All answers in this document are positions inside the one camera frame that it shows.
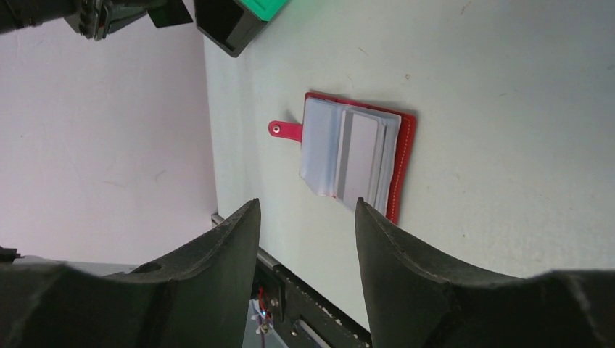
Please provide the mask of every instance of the cable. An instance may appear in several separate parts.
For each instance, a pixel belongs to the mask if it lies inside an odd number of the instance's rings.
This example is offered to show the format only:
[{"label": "cable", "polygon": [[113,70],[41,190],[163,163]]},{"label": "cable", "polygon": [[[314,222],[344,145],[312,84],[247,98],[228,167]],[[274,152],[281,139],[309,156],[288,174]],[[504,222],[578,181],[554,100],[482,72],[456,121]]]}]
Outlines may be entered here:
[{"label": "cable", "polygon": [[261,327],[263,326],[263,319],[261,318],[261,314],[256,310],[254,306],[252,306],[252,310],[254,311],[254,314],[256,315],[256,320],[258,322],[258,328],[260,330],[260,348],[265,348],[265,333],[261,329]]},{"label": "cable", "polygon": [[265,300],[263,300],[263,295],[265,296],[266,300],[269,300],[269,296],[267,296],[265,289],[260,287],[258,289],[258,305],[259,305],[260,311],[265,316],[265,319],[271,320],[271,313],[269,313],[269,311],[267,310],[267,306],[265,305]]}]

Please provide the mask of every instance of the red wallet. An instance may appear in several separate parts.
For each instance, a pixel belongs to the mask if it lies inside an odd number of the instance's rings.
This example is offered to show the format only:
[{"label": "red wallet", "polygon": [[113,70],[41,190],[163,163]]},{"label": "red wallet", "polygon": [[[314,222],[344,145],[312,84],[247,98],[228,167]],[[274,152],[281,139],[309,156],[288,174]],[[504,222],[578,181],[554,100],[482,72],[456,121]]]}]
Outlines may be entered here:
[{"label": "red wallet", "polygon": [[[362,107],[380,112],[388,112],[401,116],[400,131],[397,136],[397,147],[395,151],[395,164],[392,176],[391,186],[389,189],[389,198],[387,203],[387,218],[397,224],[400,211],[400,196],[402,193],[403,183],[410,162],[410,154],[412,153],[412,145],[416,132],[417,121],[413,115],[398,112],[395,110],[368,105],[357,101],[342,99],[335,96],[309,92],[305,94],[305,100],[309,98],[322,99],[337,104],[345,104],[354,107]],[[302,141],[303,127],[300,124],[288,123],[282,121],[272,121],[269,123],[269,133],[276,138],[286,138],[294,141]]]}]

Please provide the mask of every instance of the table surface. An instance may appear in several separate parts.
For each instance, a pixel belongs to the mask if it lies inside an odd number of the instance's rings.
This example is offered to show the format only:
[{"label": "table surface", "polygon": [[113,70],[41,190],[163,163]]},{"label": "table surface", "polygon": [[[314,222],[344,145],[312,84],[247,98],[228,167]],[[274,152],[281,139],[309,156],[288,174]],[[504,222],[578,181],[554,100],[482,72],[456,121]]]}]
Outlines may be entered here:
[{"label": "table surface", "polygon": [[368,328],[354,218],[299,177],[314,90],[418,117],[400,226],[515,276],[615,267],[615,1],[291,0],[237,58],[206,39],[222,216]]}]

